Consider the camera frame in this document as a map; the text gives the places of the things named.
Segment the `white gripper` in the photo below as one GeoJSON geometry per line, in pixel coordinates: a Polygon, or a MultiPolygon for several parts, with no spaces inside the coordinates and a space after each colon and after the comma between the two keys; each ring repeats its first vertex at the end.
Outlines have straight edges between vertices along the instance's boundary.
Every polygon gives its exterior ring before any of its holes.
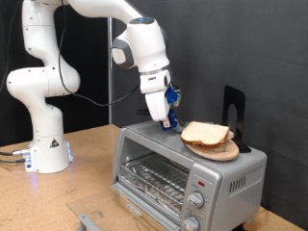
{"type": "Polygon", "coordinates": [[[170,127],[170,121],[167,118],[169,104],[167,103],[164,90],[150,92],[145,95],[146,105],[154,121],[162,121],[164,128],[170,127]]]}

